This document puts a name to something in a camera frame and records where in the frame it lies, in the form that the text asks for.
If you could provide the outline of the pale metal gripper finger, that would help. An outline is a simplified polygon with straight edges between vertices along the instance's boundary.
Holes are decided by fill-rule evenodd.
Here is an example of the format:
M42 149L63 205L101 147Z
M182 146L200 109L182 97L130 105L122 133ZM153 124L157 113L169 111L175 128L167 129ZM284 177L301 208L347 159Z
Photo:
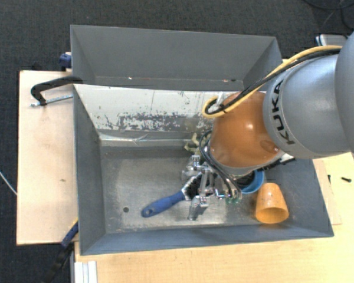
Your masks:
M198 216L202 215L208 208L209 203L206 196L196 195L191 200L191 205L189 207L188 220L195 221Z
M181 171L181 181L188 182L191 178L200 179L201 173L201 156L193 154L185 168Z

